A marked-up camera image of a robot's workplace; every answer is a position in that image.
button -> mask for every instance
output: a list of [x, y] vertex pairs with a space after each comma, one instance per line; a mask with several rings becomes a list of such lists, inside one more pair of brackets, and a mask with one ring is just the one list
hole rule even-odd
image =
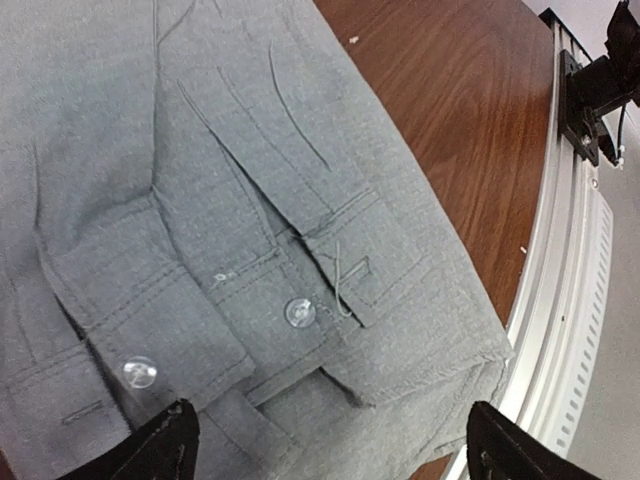
[[153, 385], [158, 376], [158, 369], [153, 360], [147, 357], [132, 357], [122, 367], [124, 379], [131, 388], [141, 389]]
[[306, 298], [296, 298], [287, 304], [284, 314], [294, 327], [306, 328], [316, 319], [316, 307]]

gray fabric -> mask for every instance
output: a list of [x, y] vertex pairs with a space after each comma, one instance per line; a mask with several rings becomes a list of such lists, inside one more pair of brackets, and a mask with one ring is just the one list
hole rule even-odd
[[[200, 478], [401, 478], [496, 394], [510, 348], [486, 292], [311, 0], [11, 0], [0, 85], [0, 432], [29, 439], [12, 464], [53, 477], [106, 450], [126, 433], [112, 391], [134, 425], [190, 399]], [[294, 298], [310, 327], [287, 322]], [[152, 387], [126, 383], [134, 355]], [[51, 361], [38, 388], [80, 392], [87, 420], [38, 438], [74, 461], [30, 467], [33, 425], [76, 418], [13, 388]]]
[[495, 401], [505, 383], [496, 388], [501, 370], [476, 366], [377, 408], [353, 408], [341, 388], [315, 372], [260, 408], [302, 449], [278, 478], [405, 480], [464, 444], [465, 399]]
[[18, 479], [47, 479], [130, 432], [40, 268], [20, 153], [0, 145], [0, 448]]

black mount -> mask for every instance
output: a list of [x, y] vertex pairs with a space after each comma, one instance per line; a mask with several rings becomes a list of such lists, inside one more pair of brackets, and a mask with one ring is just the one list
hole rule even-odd
[[548, 450], [487, 402], [471, 408], [467, 461], [471, 480], [599, 480]]
[[[549, 21], [553, 13], [541, 16]], [[560, 53], [560, 133], [578, 154], [598, 166], [598, 149], [614, 165], [615, 145], [602, 117], [633, 100], [640, 106], [640, 26], [628, 1], [618, 4], [607, 28], [607, 55], [587, 66], [567, 51]]]

wood grain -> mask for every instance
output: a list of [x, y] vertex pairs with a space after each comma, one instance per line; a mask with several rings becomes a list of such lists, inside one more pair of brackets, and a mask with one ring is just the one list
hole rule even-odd
[[[506, 325], [544, 162], [551, 31], [520, 0], [315, 2], [416, 156]], [[412, 480], [437, 479], [446, 464]]]

stitching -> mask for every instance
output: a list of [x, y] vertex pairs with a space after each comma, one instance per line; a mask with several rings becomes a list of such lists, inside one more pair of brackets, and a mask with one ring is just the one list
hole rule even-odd
[[22, 316], [22, 309], [20, 308], [20, 295], [18, 294], [18, 289], [16, 288], [16, 284], [13, 281], [13, 279], [8, 275], [6, 276], [6, 279], [9, 283], [9, 288], [13, 292], [13, 310], [16, 315], [18, 330], [20, 331], [20, 334], [24, 338], [24, 343], [27, 346], [27, 350], [29, 350], [29, 356], [31, 357], [31, 367], [33, 367], [38, 363], [38, 361], [36, 359], [35, 354], [33, 353], [33, 347], [31, 346], [31, 342], [29, 341], [27, 332], [24, 329], [24, 325], [22, 324], [23, 316]]
[[191, 5], [189, 5], [189, 7], [180, 16], [180, 18], [178, 20], [176, 20], [176, 22], [173, 25], [171, 25], [171, 27], [169, 27], [169, 29], [160, 37], [160, 39], [157, 42], [158, 43], [158, 47], [160, 47], [162, 42], [169, 35], [171, 35], [182, 24], [182, 22], [184, 22], [184, 20], [193, 12], [193, 9], [195, 8], [195, 6], [196, 6], [196, 0], [193, 0], [193, 2], [191, 2]]
[[349, 270], [348, 272], [346, 272], [344, 275], [340, 277], [340, 281], [345, 283], [348, 282], [349, 280], [351, 280], [351, 278], [356, 276], [363, 269], [367, 270], [367, 273], [365, 275], [370, 274], [371, 273], [371, 268], [369, 266], [370, 261], [371, 259], [369, 255], [365, 255], [353, 267], [351, 267], [351, 270]]
[[[235, 155], [233, 155], [233, 153], [231, 153], [231, 151], [227, 148], [227, 146], [222, 142], [222, 139], [218, 136], [217, 133], [215, 133], [213, 131], [213, 128], [211, 127], [211, 125], [209, 124], [209, 121], [206, 119], [206, 117], [204, 116], [204, 114], [198, 109], [198, 107], [196, 106], [195, 102], [191, 99], [191, 97], [189, 96], [189, 94], [187, 93], [186, 89], [184, 88], [184, 85], [182, 85], [182, 82], [180, 80], [176, 81], [178, 88], [180, 89], [180, 92], [182, 93], [182, 96], [185, 98], [185, 101], [187, 102], [187, 104], [189, 105], [189, 107], [191, 108], [191, 110], [193, 110], [193, 112], [195, 113], [195, 115], [200, 119], [200, 121], [204, 124], [205, 128], [209, 131], [209, 133], [211, 135], [213, 135], [213, 137], [216, 139], [216, 141], [227, 151], [227, 153], [229, 154], [229, 156], [233, 159], [234, 162], [236, 162], [240, 168], [241, 167], [241, 163], [236, 159]], [[318, 193], [311, 187], [311, 185], [309, 184], [309, 182], [307, 182], [307, 180], [302, 177], [300, 175], [300, 173], [298, 172], [298, 170], [293, 166], [292, 163], [289, 163], [288, 159], [286, 159], [286, 157], [283, 157], [284, 160], [287, 162], [287, 164], [291, 167], [291, 169], [298, 175], [298, 177], [300, 178], [300, 180], [302, 181], [302, 183], [304, 183], [306, 185], [306, 187], [316, 195], [316, 197], [318, 198], [318, 200], [320, 200], [320, 202], [326, 207], [327, 210], [329, 210], [329, 212], [332, 212], [331, 208], [329, 207], [329, 205], [322, 199], [322, 197], [320, 197], [318, 195]]]
[[[386, 296], [387, 294], [389, 294], [390, 290], [396, 286], [398, 283], [400, 283], [405, 277], [407, 277], [417, 266], [418, 264], [422, 263], [422, 261], [424, 260], [424, 256], [420, 257], [420, 259], [418, 259], [411, 267], [409, 267], [405, 273], [403, 273], [402, 275], [400, 275], [399, 277], [397, 277], [393, 283], [391, 283], [391, 285], [389, 285], [380, 295], [378, 295], [373, 301], [368, 302], [366, 300], [364, 300], [362, 298], [362, 296], [356, 291], [354, 290], [353, 287], [349, 286], [348, 284], [345, 284], [345, 287], [347, 288], [347, 290], [349, 290], [349, 293], [353, 294], [353, 296], [355, 296], [358, 300], [360, 300], [362, 303], [364, 303], [367, 307], [374, 309], [378, 303], [383, 301], [383, 297]], [[418, 282], [416, 283], [420, 283], [422, 281], [422, 279], [424, 279], [427, 275], [429, 275], [431, 273], [431, 270], [429, 270], [427, 273], [425, 273], [422, 277], [420, 277], [420, 279], [418, 280]]]
[[216, 7], [216, 10], [218, 11], [218, 15], [220, 15], [220, 18], [224, 18], [222, 15], [222, 9], [220, 8], [220, 5], [218, 4], [218, 0], [213, 0], [213, 5]]
[[270, 268], [267, 272], [263, 273], [262, 275], [252, 279], [251, 281], [245, 283], [242, 287], [240, 287], [237, 290], [234, 290], [231, 293], [228, 293], [227, 295], [225, 295], [224, 297], [222, 297], [220, 300], [218, 300], [216, 303], [218, 304], [223, 304], [225, 302], [227, 302], [230, 298], [235, 297], [238, 293], [246, 290], [247, 288], [249, 288], [251, 285], [253, 285], [254, 283], [262, 280], [264, 277], [266, 277], [267, 275], [270, 275], [271, 272], [273, 272], [274, 270], [276, 270], [278, 267], [274, 266], [273, 268]]
[[153, 158], [151, 159], [151, 185], [149, 190], [153, 190], [158, 170], [158, 98], [160, 92], [160, 41], [158, 40], [158, 0], [153, 0]]
[[[284, 277], [287, 280], [289, 280], [289, 283], [291, 283], [292, 280], [295, 280], [296, 282], [299, 282], [300, 284], [302, 284], [305, 290], [312, 292], [313, 288], [311, 287], [311, 285], [309, 284], [305, 276], [302, 274], [302, 270], [300, 270], [300, 267], [298, 266], [298, 264], [291, 259], [289, 254], [284, 249], [283, 249], [283, 254], [285, 257], [285, 261], [282, 262], [282, 265], [280, 265], [280, 270], [282, 271], [282, 274], [284, 275]], [[287, 274], [287, 271], [285, 269], [287, 265], [289, 266], [289, 268], [293, 268], [293, 270], [295, 271], [295, 274], [296, 274], [295, 279], [291, 279]]]
[[[155, 287], [156, 285], [158, 285], [158, 283], [160, 283], [163, 279], [169, 277], [172, 273], [174, 273], [176, 270], [178, 270], [178, 267], [166, 272], [164, 275], [162, 275], [153, 285], [151, 285], [148, 289], [146, 289], [144, 292], [142, 292], [140, 295], [137, 295], [133, 300], [136, 300], [138, 298], [140, 298], [142, 296], [142, 294], [144, 293], [148, 293], [151, 288]], [[169, 287], [172, 287], [173, 285], [175, 285], [178, 280], [180, 280], [182, 277], [187, 275], [187, 272], [184, 271], [184, 269], [181, 269], [182, 271], [179, 272], [179, 274], [175, 277], [172, 278], [169, 283], [167, 283], [165, 286], [157, 289], [155, 291], [155, 293], [150, 296], [149, 298], [147, 298], [141, 305], [138, 306], [138, 308], [136, 310], [134, 310], [133, 312], [130, 312], [128, 315], [126, 315], [120, 322], [114, 324], [111, 326], [111, 328], [109, 328], [109, 331], [114, 331], [117, 330], [118, 328], [120, 328], [122, 325], [124, 325], [127, 321], [129, 321], [132, 317], [134, 317], [135, 315], [138, 314], [138, 312], [140, 312], [141, 310], [143, 310], [144, 308], [146, 308], [153, 300], [155, 300], [156, 298], [158, 298], [158, 296], [160, 294], [162, 294], [165, 290], [167, 290]], [[117, 313], [122, 312], [125, 309], [126, 306], [123, 306], [122, 308], [119, 309], [119, 311], [114, 312], [112, 315], [112, 317], [115, 317], [115, 315]]]
[[279, 433], [282, 434], [281, 438], [284, 438], [284, 440], [287, 442], [287, 449], [284, 451], [284, 453], [280, 454], [275, 461], [273, 462], [268, 462], [265, 458], [263, 458], [260, 455], [253, 455], [250, 452], [247, 451], [247, 448], [244, 447], [243, 445], [239, 444], [238, 442], [236, 442], [233, 438], [231, 438], [229, 436], [229, 434], [227, 433], [227, 429], [225, 429], [224, 427], [222, 427], [222, 425], [220, 425], [218, 422], [215, 421], [215, 419], [211, 416], [211, 414], [205, 410], [204, 414], [209, 417], [209, 420], [211, 420], [211, 422], [218, 427], [218, 429], [222, 432], [222, 434], [227, 438], [227, 440], [229, 440], [231, 443], [233, 443], [236, 448], [238, 448], [238, 450], [240, 450], [241, 452], [243, 452], [245, 455], [247, 455], [249, 458], [251, 458], [254, 462], [256, 462], [259, 466], [261, 466], [262, 468], [265, 468], [266, 470], [268, 470], [270, 473], [274, 472], [274, 466], [277, 466], [277, 464], [286, 456], [288, 456], [291, 451], [293, 450], [294, 447], [297, 447], [297, 445], [295, 444], [295, 441], [289, 436], [287, 435], [286, 432], [280, 430], [279, 428], [277, 428], [268, 418], [266, 418], [265, 416], [261, 415], [253, 406], [251, 406], [251, 409], [253, 411], [256, 412], [256, 414], [258, 415], [258, 417], [263, 418], [264, 421], [267, 423], [267, 425], [269, 426], [270, 430], [273, 431], [278, 431]]
[[[120, 220], [116, 221], [115, 223], [111, 224], [109, 227], [113, 228], [114, 230], [116, 229], [115, 227], [118, 227], [119, 224], [121, 224], [122, 222], [124, 222], [125, 220], [128, 220], [129, 218], [134, 219], [135, 217], [137, 217], [138, 215], [142, 214], [142, 213], [146, 213], [149, 210], [153, 210], [153, 206], [151, 204], [146, 205], [146, 206], [141, 206], [139, 209], [133, 210], [130, 213], [127, 213], [127, 215], [124, 218], [121, 218]], [[99, 236], [97, 235], [92, 235], [90, 237], [88, 237], [88, 242], [85, 245], [94, 245], [96, 243], [96, 240], [100, 239]], [[69, 257], [73, 252], [75, 252], [76, 250], [82, 250], [82, 249], [87, 249], [87, 247], [83, 247], [83, 246], [78, 246], [76, 249], [72, 250], [71, 252], [69, 252], [68, 254], [64, 254], [62, 255], [63, 258], [67, 258]], [[100, 263], [95, 265], [95, 269], [96, 270], [101, 270], [105, 265], [109, 265], [113, 259], [119, 255], [121, 255], [122, 252], [117, 252], [114, 255], [109, 256], [108, 258], [104, 259], [103, 261], [101, 261]], [[79, 279], [79, 275], [72, 275], [71, 277], [69, 277], [70, 280], [77, 280]]]
[[[383, 300], [383, 297], [385, 297], [393, 287], [395, 287], [398, 283], [400, 283], [407, 276], [409, 276], [411, 274], [411, 272], [413, 272], [413, 270], [415, 270], [418, 267], [418, 264], [422, 263], [423, 260], [424, 260], [424, 256], [422, 256], [418, 260], [416, 260], [416, 262], [411, 267], [409, 267], [407, 270], [405, 270], [405, 272], [402, 275], [400, 275], [398, 278], [396, 278], [396, 280], [391, 285], [389, 285], [385, 289], [384, 292], [382, 292], [380, 295], [378, 295], [378, 297], [373, 301], [373, 305], [377, 305], [378, 303], [380, 303]], [[422, 277], [420, 277], [420, 280], [422, 280], [424, 277], [429, 275], [429, 273], [431, 273], [431, 270], [429, 270]]]
[[[360, 215], [362, 215], [364, 212], [366, 212], [367, 210], [369, 210], [371, 207], [373, 207], [374, 205], [380, 203], [380, 199], [376, 198], [373, 202], [371, 202], [369, 205], [365, 206], [365, 207], [361, 207], [362, 210], [357, 210], [357, 209], [350, 209], [349, 213], [353, 213], [353, 216], [351, 218], [349, 218], [348, 220], [345, 221], [345, 223], [343, 223], [340, 227], [338, 227], [334, 232], [333, 235], [337, 235], [338, 233], [340, 233], [342, 230], [344, 230], [348, 225], [350, 225], [355, 219], [357, 219]], [[336, 217], [333, 219], [333, 221], [336, 221], [337, 219], [339, 219], [340, 217]], [[335, 240], [333, 238], [333, 236], [329, 236], [329, 238], [327, 238], [326, 240], [324, 240], [323, 242], [319, 243], [318, 245], [315, 246], [314, 250], [319, 250], [322, 247], [324, 247], [328, 242]]]
[[52, 261], [52, 257], [49, 254], [48, 250], [47, 250], [47, 246], [46, 243], [44, 241], [44, 238], [42, 237], [42, 232], [40, 231], [40, 189], [39, 189], [39, 183], [38, 183], [38, 178], [39, 178], [39, 170], [38, 170], [38, 152], [36, 149], [36, 145], [35, 143], [33, 144], [33, 154], [34, 154], [34, 165], [35, 165], [35, 187], [36, 187], [36, 212], [35, 212], [35, 219], [34, 219], [34, 237], [35, 237], [35, 242], [36, 242], [36, 248], [38, 249], [38, 255], [40, 257], [40, 261], [43, 264], [43, 273], [45, 274], [45, 277], [47, 276], [46, 271], [48, 270], [49, 273], [54, 277], [55, 281], [57, 283], [60, 284], [62, 290], [65, 290], [67, 295], [70, 296], [70, 300], [71, 303], [75, 304], [74, 306], [77, 307], [83, 314], [83, 316], [87, 319], [91, 318], [91, 315], [89, 315], [89, 312], [85, 309], [85, 307], [78, 301], [78, 299], [76, 298], [75, 294], [73, 293], [73, 290], [71, 288], [69, 288], [69, 286], [66, 284], [66, 282], [64, 282], [62, 280], [62, 278], [60, 277], [59, 273], [56, 271], [55, 267], [54, 267], [54, 262]]
[[[76, 345], [72, 347], [70, 350], [76, 350], [77, 348], [78, 347]], [[16, 379], [15, 383], [9, 386], [9, 389], [12, 393], [20, 393], [32, 387], [33, 385], [38, 385], [42, 383], [42, 381], [44, 380], [42, 378], [42, 374], [45, 372], [47, 373], [46, 379], [55, 378], [60, 374], [66, 372], [67, 370], [70, 370], [71, 368], [77, 366], [78, 364], [84, 363], [84, 362], [72, 363], [72, 364], [67, 363], [71, 360], [74, 360], [75, 358], [81, 358], [81, 357], [85, 357], [85, 362], [88, 360], [86, 358], [85, 352], [83, 350], [78, 350], [77, 352], [72, 353], [71, 355], [56, 359], [52, 363], [44, 365], [41, 368], [37, 368], [33, 372], [29, 370], [23, 370], [20, 376], [21, 377], [24, 375], [28, 375], [28, 376], [26, 376], [26, 378], [22, 378], [19, 380]]]
[[[47, 257], [49, 256], [46, 253], [46, 249], [44, 249], [43, 246], [43, 253], [45, 253], [47, 255]], [[60, 284], [60, 287], [62, 288], [62, 290], [64, 291], [64, 293], [66, 293], [66, 295], [64, 295], [65, 299], [71, 303], [74, 307], [78, 308], [82, 314], [84, 315], [84, 317], [87, 320], [90, 320], [92, 317], [97, 317], [97, 310], [95, 310], [94, 305], [92, 305], [91, 303], [89, 304], [89, 307], [93, 308], [93, 315], [89, 313], [89, 311], [87, 310], [87, 306], [83, 305], [78, 298], [76, 297], [73, 288], [70, 287], [69, 283], [65, 282], [62, 277], [60, 276], [60, 274], [56, 271], [56, 269], [53, 267], [51, 259], [48, 259], [47, 264], [49, 266], [49, 270], [51, 275], [53, 275], [55, 277], [55, 279], [57, 280], [57, 282]], [[63, 302], [63, 297], [59, 296], [60, 301]]]
[[298, 178], [300, 178], [300, 180], [305, 184], [305, 186], [316, 196], [316, 198], [320, 201], [320, 203], [322, 203], [322, 205], [330, 212], [330, 213], [334, 213], [333, 210], [331, 209], [331, 207], [329, 206], [329, 204], [324, 200], [324, 198], [322, 198], [320, 196], [320, 194], [318, 192], [316, 192], [316, 190], [313, 188], [313, 186], [302, 176], [302, 174], [300, 173], [300, 171], [296, 168], [295, 164], [284, 154], [282, 153], [282, 151], [278, 148], [278, 146], [276, 144], [274, 144], [271, 139], [269, 139], [267, 137], [267, 135], [262, 131], [262, 129], [260, 128], [258, 122], [255, 120], [255, 118], [253, 117], [253, 115], [251, 115], [251, 112], [249, 111], [249, 109], [247, 107], [244, 106], [244, 104], [240, 101], [240, 99], [238, 98], [237, 94], [234, 92], [230, 82], [227, 80], [227, 78], [223, 75], [222, 73], [222, 69], [220, 67], [217, 67], [217, 71], [218, 71], [218, 75], [220, 76], [222, 82], [225, 84], [225, 86], [227, 87], [227, 89], [229, 90], [229, 93], [231, 94], [231, 97], [236, 101], [236, 103], [240, 106], [240, 108], [245, 112], [245, 114], [249, 117], [249, 119], [251, 120], [251, 123], [253, 123], [253, 125], [256, 127], [256, 130], [258, 131], [258, 133], [260, 134], [260, 136], [269, 144], [269, 146], [271, 148], [273, 148], [273, 150], [280, 155], [280, 157], [287, 163], [287, 165], [289, 165], [291, 167], [291, 169], [296, 173], [296, 175], [298, 175]]
[[271, 375], [269, 378], [264, 379], [262, 382], [260, 382], [258, 385], [256, 385], [255, 387], [253, 387], [251, 390], [249, 390], [249, 392], [247, 392], [247, 395], [251, 395], [252, 392], [254, 392], [255, 390], [262, 388], [266, 383], [270, 382], [271, 380], [273, 380], [275, 377], [290, 371], [290, 370], [294, 370], [299, 363], [302, 363], [303, 361], [305, 361], [307, 359], [307, 357], [315, 354], [318, 350], [321, 350], [322, 348], [325, 347], [325, 344], [327, 343], [327, 338], [324, 336], [323, 334], [323, 341], [320, 343], [320, 345], [318, 345], [317, 347], [309, 350], [306, 353], [301, 354], [300, 358], [298, 360], [296, 360], [295, 362], [293, 362], [290, 365], [287, 365], [286, 367], [284, 367], [282, 370], [274, 373], [273, 375]]
[[305, 143], [309, 146], [311, 151], [316, 155], [316, 157], [318, 157], [320, 159], [320, 161], [322, 161], [322, 163], [324, 164], [325, 168], [331, 172], [331, 165], [329, 165], [329, 162], [327, 161], [327, 159], [324, 158], [320, 154], [320, 152], [316, 149], [316, 147], [313, 146], [311, 141], [302, 132], [302, 130], [300, 129], [300, 127], [296, 123], [295, 119], [293, 118], [293, 115], [291, 114], [291, 110], [289, 110], [289, 107], [287, 106], [286, 102], [284, 101], [284, 98], [282, 96], [282, 92], [280, 91], [280, 86], [278, 85], [278, 78], [276, 76], [276, 69], [275, 69], [275, 66], [273, 64], [273, 43], [269, 44], [269, 50], [268, 50], [267, 54], [269, 56], [269, 69], [271, 70], [271, 79], [273, 80], [273, 87], [274, 87], [274, 89], [276, 91], [276, 94], [278, 95], [278, 99], [280, 100], [280, 103], [282, 104], [282, 106], [284, 108], [284, 111], [287, 114], [287, 117], [289, 117], [289, 121], [293, 124], [293, 127], [296, 129], [296, 131], [302, 137], [302, 139], [305, 141]]
[[67, 415], [62, 419], [61, 423], [64, 426], [69, 426], [72, 423], [76, 422], [77, 420], [80, 420], [82, 417], [91, 415], [92, 413], [102, 410], [103, 408], [104, 408], [104, 404], [102, 403], [102, 400], [97, 400], [93, 403], [90, 403], [89, 405], [86, 405], [76, 410], [75, 412], [70, 413], [69, 415]]
[[[248, 266], [240, 268], [236, 272], [237, 277], [241, 278], [243, 276], [246, 276], [246, 275], [249, 274], [248, 272], [251, 272], [252, 270], [256, 270], [256, 269], [258, 269], [259, 267], [261, 267], [261, 266], [263, 266], [265, 264], [271, 263], [272, 261], [274, 261], [274, 259], [277, 259], [277, 257], [279, 255], [281, 255], [281, 254], [282, 254], [282, 250], [280, 250], [279, 248], [275, 248], [275, 249], [271, 250], [269, 253], [267, 253], [266, 255], [263, 255], [258, 260], [255, 260], [253, 263], [250, 263]], [[275, 268], [277, 268], [277, 265], [274, 265], [267, 272], [265, 272], [265, 274], [266, 273], [270, 273]], [[240, 290], [242, 290], [244, 288], [244, 285], [246, 285], [246, 284], [243, 284], [243, 287], [239, 287]], [[213, 294], [215, 292], [215, 290], [223, 290], [224, 291], [224, 288], [220, 287], [219, 284], [215, 284], [215, 285], [213, 285], [211, 288], [209, 288], [207, 290], [206, 295], [208, 296], [208, 295]], [[226, 293], [222, 297], [222, 301], [224, 301], [225, 299], [235, 295], [235, 293], [237, 293], [240, 290], [237, 290], [237, 291], [234, 291], [234, 292], [231, 292], [231, 293]]]
[[247, 360], [247, 358], [250, 359], [251, 361], [253, 361], [253, 359], [249, 356], [249, 354], [245, 352], [245, 354], [242, 356], [242, 358], [240, 360], [238, 360], [233, 365], [230, 365], [229, 367], [225, 368], [222, 372], [220, 372], [218, 374], [217, 377], [215, 377], [213, 380], [211, 380], [209, 383], [207, 383], [203, 388], [201, 388], [200, 390], [196, 390], [196, 392], [193, 395], [194, 396], [202, 396], [202, 395], [204, 395], [205, 392], [208, 392], [209, 390], [211, 390], [211, 385], [213, 385], [214, 383], [216, 383], [216, 382], [217, 383], [222, 383], [225, 380], [225, 378], [222, 378], [222, 377], [228, 376], [228, 374], [229, 374], [229, 372], [231, 372], [231, 370], [234, 370], [235, 368], [239, 367], [240, 364], [244, 363]]
[[126, 302], [122, 303], [119, 307], [116, 307], [114, 310], [112, 310], [109, 313], [107, 313], [106, 315], [104, 315], [95, 324], [91, 325], [90, 327], [87, 327], [85, 329], [85, 331], [87, 333], [90, 333], [90, 332], [96, 330], [97, 328], [100, 328], [102, 325], [106, 324], [110, 318], [112, 318], [112, 317], [116, 316], [118, 313], [122, 312], [125, 308], [127, 308], [129, 305], [131, 305], [131, 303], [136, 301], [138, 298], [140, 298], [142, 295], [144, 295], [146, 292], [148, 292], [151, 288], [153, 288], [155, 285], [157, 285], [163, 278], [169, 276], [171, 273], [176, 271], [178, 268], [180, 268], [180, 265], [177, 264], [177, 263], [174, 263], [174, 262], [169, 262], [169, 263], [166, 263], [165, 265], [163, 265], [160, 270], [157, 270], [157, 271], [153, 272], [152, 274], [150, 274], [147, 278], [145, 278], [142, 282], [140, 282], [138, 284], [138, 288], [139, 288], [138, 293], [136, 293], [134, 296], [129, 298]]
[[236, 169], [234, 169], [232, 167], [232, 162], [230, 162], [229, 159], [227, 158], [227, 152], [225, 151], [225, 149], [222, 148], [222, 146], [221, 146], [220, 150], [222, 151], [222, 155], [223, 155], [223, 157], [225, 159], [225, 162], [226, 162], [227, 166], [229, 167], [229, 170], [231, 170], [231, 173], [235, 177], [236, 182], [240, 185], [240, 188], [242, 189], [245, 197], [247, 198], [247, 202], [249, 203], [249, 208], [251, 208], [251, 210], [253, 211], [253, 214], [254, 214], [254, 216], [256, 218], [256, 221], [257, 221], [258, 225], [260, 226], [260, 230], [262, 231], [262, 234], [264, 235], [264, 237], [269, 242], [269, 245], [271, 247], [274, 247], [276, 245], [275, 238], [273, 237], [273, 235], [269, 235], [269, 233], [266, 230], [265, 224], [262, 221], [262, 218], [260, 218], [260, 213], [258, 212], [258, 207], [257, 207], [258, 200], [251, 198], [251, 196], [249, 195], [249, 192], [245, 188], [244, 182], [242, 182], [241, 179], [240, 179], [240, 175], [238, 175], [238, 172], [236, 171]]

